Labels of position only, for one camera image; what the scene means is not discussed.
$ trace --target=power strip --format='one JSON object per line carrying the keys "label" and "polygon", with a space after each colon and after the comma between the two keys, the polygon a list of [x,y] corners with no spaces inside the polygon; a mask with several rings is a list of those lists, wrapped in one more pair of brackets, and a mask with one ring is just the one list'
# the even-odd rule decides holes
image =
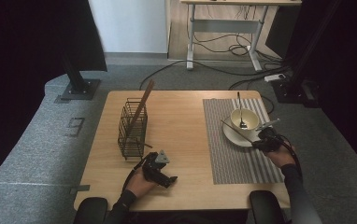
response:
{"label": "power strip", "polygon": [[284,79],[286,78],[286,76],[284,76],[283,74],[276,74],[276,75],[272,75],[272,76],[267,76],[265,77],[265,82],[270,82],[270,81],[274,81],[274,80],[280,80],[280,79]]}

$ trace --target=gray foam floor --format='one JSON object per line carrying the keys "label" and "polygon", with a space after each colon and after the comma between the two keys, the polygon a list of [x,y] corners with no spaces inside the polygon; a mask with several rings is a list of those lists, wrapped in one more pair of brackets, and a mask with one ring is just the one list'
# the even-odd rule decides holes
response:
{"label": "gray foam floor", "polygon": [[[69,81],[60,76],[48,82],[40,108],[0,167],[0,223],[71,223],[75,194],[70,191],[80,182],[107,94],[138,90],[143,78],[160,68],[110,65],[108,72],[83,72],[85,78],[101,79],[91,101],[55,104]],[[171,66],[153,77],[155,90],[228,90],[245,78],[199,65],[191,72]],[[275,102],[269,117],[282,120],[275,128],[298,148],[304,185],[323,222],[357,223],[357,155],[334,124],[321,109],[278,104],[272,87],[263,81],[250,89]],[[70,127],[70,120],[75,125]],[[82,122],[80,131],[76,122]]]}

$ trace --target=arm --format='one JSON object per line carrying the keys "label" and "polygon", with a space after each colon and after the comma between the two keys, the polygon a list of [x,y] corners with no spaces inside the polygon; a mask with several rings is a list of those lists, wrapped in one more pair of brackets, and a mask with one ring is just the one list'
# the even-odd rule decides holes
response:
{"label": "arm", "polygon": [[285,176],[284,183],[290,197],[293,223],[321,223],[316,209],[307,196],[296,166],[294,164],[286,164],[281,167],[281,172]]}
{"label": "arm", "polygon": [[149,182],[144,178],[141,167],[137,168],[121,197],[112,206],[112,210],[104,221],[104,224],[120,224],[129,213],[130,205],[137,198],[147,194],[156,185],[156,183]]}
{"label": "arm", "polygon": [[290,197],[293,224],[321,223],[321,219],[304,189],[295,161],[288,150],[285,147],[280,147],[278,151],[268,152],[265,156],[271,159],[285,176],[284,183]]}

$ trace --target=chair armrest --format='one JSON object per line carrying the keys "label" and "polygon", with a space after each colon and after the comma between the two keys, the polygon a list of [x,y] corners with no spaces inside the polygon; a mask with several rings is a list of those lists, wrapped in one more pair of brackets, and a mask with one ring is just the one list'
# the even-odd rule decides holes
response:
{"label": "chair armrest", "polygon": [[250,203],[256,224],[284,224],[277,197],[267,190],[250,193]]}
{"label": "chair armrest", "polygon": [[79,205],[74,224],[102,224],[107,212],[107,199],[87,198]]}

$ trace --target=hand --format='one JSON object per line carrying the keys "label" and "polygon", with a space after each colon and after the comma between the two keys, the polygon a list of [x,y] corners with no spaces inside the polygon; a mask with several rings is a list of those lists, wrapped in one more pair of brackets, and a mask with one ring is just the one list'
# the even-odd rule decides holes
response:
{"label": "hand", "polygon": [[282,166],[284,166],[286,164],[295,164],[295,161],[294,161],[292,155],[290,154],[289,150],[284,146],[280,146],[280,148],[277,151],[267,152],[264,154],[278,168],[281,168]]}
{"label": "hand", "polygon": [[134,193],[137,198],[146,195],[150,190],[152,190],[157,184],[155,182],[147,181],[143,174],[143,168],[139,167],[136,169],[132,178],[130,178],[126,189],[129,189]]}

